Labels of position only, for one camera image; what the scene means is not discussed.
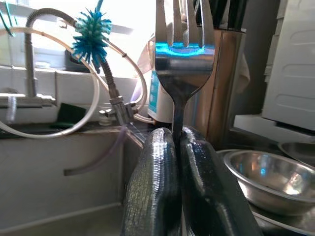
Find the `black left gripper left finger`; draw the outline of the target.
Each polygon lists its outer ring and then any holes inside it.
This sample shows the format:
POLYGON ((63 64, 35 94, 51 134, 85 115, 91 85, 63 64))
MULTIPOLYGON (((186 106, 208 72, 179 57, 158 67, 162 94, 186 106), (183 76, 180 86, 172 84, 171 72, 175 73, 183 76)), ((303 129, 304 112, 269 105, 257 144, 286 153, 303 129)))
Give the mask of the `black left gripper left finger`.
POLYGON ((129 180, 121 228, 123 236, 180 236, 182 203, 172 133, 152 131, 129 180))

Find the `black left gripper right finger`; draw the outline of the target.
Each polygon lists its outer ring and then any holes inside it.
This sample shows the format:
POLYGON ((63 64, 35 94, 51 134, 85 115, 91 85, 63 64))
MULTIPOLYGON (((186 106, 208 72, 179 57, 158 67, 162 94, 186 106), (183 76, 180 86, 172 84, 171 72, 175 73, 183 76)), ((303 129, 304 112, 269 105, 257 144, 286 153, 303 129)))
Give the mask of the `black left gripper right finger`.
POLYGON ((236 177, 196 129, 181 135, 181 171, 189 236, 261 236, 236 177))

